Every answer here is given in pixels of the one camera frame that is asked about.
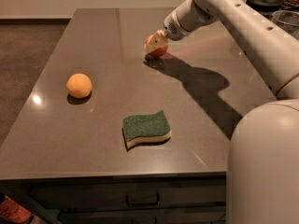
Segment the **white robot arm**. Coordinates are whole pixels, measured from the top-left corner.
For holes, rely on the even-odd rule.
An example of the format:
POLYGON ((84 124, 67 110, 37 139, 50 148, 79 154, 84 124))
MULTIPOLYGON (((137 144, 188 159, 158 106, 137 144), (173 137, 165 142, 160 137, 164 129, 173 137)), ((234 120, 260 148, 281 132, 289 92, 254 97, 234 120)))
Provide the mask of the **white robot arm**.
POLYGON ((186 0, 145 49, 213 21, 248 60, 235 92, 266 101, 238 122, 227 151, 226 223, 299 224, 299 41, 243 0, 186 0))

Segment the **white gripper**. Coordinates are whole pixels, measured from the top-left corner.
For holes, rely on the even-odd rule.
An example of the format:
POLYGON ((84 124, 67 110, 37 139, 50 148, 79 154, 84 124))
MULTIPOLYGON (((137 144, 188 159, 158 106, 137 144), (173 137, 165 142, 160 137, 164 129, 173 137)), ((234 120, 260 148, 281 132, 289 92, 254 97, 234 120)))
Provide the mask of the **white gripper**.
POLYGON ((190 33, 181 27, 178 21, 177 11, 173 10, 164 19, 164 30, 158 30, 153 35, 150 35, 144 45, 147 53, 168 45, 168 39, 172 41, 179 41, 190 33))

